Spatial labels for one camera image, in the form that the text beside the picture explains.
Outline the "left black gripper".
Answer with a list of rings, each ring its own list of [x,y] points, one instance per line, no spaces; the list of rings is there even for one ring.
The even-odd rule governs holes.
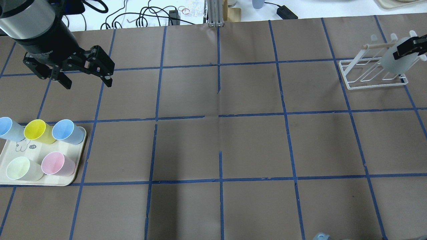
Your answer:
[[[88,51],[82,49],[58,17],[35,37],[13,39],[26,51],[23,64],[40,79],[51,78],[70,90],[72,80],[60,70],[78,70],[98,76],[108,88],[112,86],[115,63],[108,53],[99,45]]]

